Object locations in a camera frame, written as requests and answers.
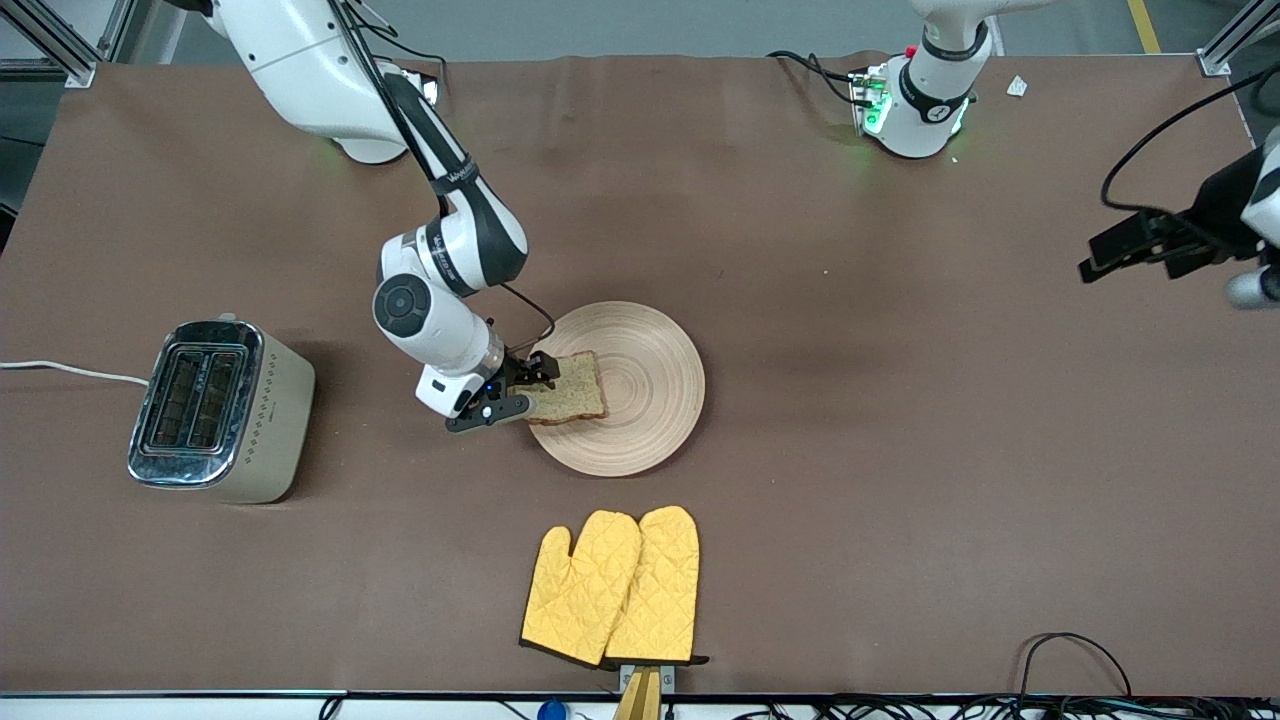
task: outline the yellow floor line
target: yellow floor line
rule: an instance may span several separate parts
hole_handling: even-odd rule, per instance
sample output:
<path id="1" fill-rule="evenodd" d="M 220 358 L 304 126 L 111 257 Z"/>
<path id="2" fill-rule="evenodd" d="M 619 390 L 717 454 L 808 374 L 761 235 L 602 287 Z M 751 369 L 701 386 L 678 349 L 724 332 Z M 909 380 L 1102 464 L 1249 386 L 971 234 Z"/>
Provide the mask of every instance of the yellow floor line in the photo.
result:
<path id="1" fill-rule="evenodd" d="M 1160 53 L 1160 41 L 1156 40 L 1156 28 L 1151 27 L 1151 14 L 1147 13 L 1147 4 L 1143 0 L 1129 0 L 1129 14 L 1133 15 L 1133 26 L 1138 28 L 1138 40 L 1142 41 L 1142 51 Z"/>

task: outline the bread slice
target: bread slice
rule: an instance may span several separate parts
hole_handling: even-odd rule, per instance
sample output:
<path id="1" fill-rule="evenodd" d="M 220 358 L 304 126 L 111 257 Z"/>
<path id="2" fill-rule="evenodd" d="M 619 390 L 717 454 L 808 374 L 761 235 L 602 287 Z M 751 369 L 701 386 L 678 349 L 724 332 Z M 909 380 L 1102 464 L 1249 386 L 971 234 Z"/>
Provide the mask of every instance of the bread slice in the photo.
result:
<path id="1" fill-rule="evenodd" d="M 530 425 L 561 425 L 572 420 L 607 418 L 604 389 L 600 387 L 600 366 L 591 351 L 558 357 L 561 377 L 556 389 L 547 386 L 520 388 L 521 395 L 534 398 L 534 411 L 525 416 Z"/>

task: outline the blue object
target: blue object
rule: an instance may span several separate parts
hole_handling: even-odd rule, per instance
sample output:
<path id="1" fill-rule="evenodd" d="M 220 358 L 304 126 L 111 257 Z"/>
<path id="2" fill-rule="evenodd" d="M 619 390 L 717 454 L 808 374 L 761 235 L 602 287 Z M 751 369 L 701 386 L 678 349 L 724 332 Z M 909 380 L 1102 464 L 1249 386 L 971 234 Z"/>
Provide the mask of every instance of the blue object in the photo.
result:
<path id="1" fill-rule="evenodd" d="M 568 708 L 564 707 L 564 703 L 558 700 L 544 702 L 543 706 L 538 708 L 538 720 L 567 720 L 567 717 Z"/>

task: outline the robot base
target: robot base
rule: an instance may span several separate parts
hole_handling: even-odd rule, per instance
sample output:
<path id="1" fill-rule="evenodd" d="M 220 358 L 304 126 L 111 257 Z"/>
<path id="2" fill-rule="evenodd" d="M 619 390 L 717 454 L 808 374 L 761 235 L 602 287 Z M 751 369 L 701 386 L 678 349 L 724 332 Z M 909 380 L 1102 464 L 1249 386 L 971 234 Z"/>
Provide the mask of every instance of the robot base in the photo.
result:
<path id="1" fill-rule="evenodd" d="M 902 87 L 899 78 L 902 67 L 906 65 L 906 56 L 891 58 L 883 65 L 877 65 L 867 70 L 867 76 L 860 82 L 867 87 L 854 86 L 855 97 L 863 96 L 872 101 L 872 108 L 854 108 L 854 123 L 863 135 L 869 135 L 879 141 L 886 150 L 904 158 L 928 158 L 937 154 L 946 146 L 952 135 L 960 132 L 960 122 L 969 101 L 951 117 L 937 123 L 928 123 L 920 118 L 919 110 L 902 99 Z"/>

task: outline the toaster slot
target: toaster slot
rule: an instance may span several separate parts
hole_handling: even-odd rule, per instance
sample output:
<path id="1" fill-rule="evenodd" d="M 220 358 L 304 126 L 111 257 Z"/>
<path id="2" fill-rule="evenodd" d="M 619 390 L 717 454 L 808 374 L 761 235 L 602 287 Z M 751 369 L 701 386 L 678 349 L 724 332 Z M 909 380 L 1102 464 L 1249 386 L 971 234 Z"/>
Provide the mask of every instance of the toaster slot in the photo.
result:
<path id="1" fill-rule="evenodd" d="M 232 388 L 234 387 L 238 369 L 238 354 L 214 354 L 212 360 L 209 363 L 205 392 L 200 397 L 196 419 L 191 427 L 191 447 L 211 450 L 221 445 L 227 406 L 232 397 Z"/>
<path id="2" fill-rule="evenodd" d="M 156 419 L 151 424 L 148 445 L 154 447 L 175 447 L 178 445 L 183 420 L 191 410 L 196 378 L 200 375 L 202 363 L 204 355 L 200 352 L 179 352 L 174 359 L 164 402 L 161 402 Z"/>

